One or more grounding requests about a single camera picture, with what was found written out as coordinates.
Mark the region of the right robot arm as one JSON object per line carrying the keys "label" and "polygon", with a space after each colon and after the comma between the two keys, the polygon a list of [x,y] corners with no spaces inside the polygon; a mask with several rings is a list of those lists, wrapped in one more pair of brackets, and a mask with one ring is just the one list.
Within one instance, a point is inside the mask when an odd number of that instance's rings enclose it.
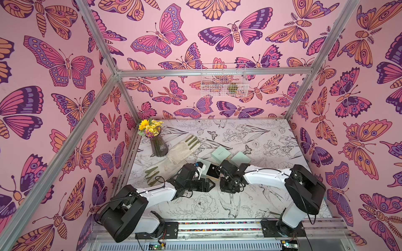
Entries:
{"label": "right robot arm", "polygon": [[321,181],[299,164],[279,170],[248,163],[235,166],[224,160],[216,169],[221,192],[239,193],[247,185],[271,186],[287,191],[292,203],[285,208],[275,224],[281,236],[293,236],[306,217],[316,216],[327,190]]}

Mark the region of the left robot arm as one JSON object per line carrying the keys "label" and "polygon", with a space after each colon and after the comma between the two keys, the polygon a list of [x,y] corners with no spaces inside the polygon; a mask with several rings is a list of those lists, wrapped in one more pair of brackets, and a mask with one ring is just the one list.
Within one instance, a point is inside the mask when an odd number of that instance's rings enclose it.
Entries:
{"label": "left robot arm", "polygon": [[117,243],[132,234],[162,237],[166,221],[150,208],[181,198],[186,192],[210,192],[215,183],[201,177],[204,167],[201,162],[184,164],[176,174],[154,187],[136,189],[132,185],[124,186],[100,213],[99,224]]}

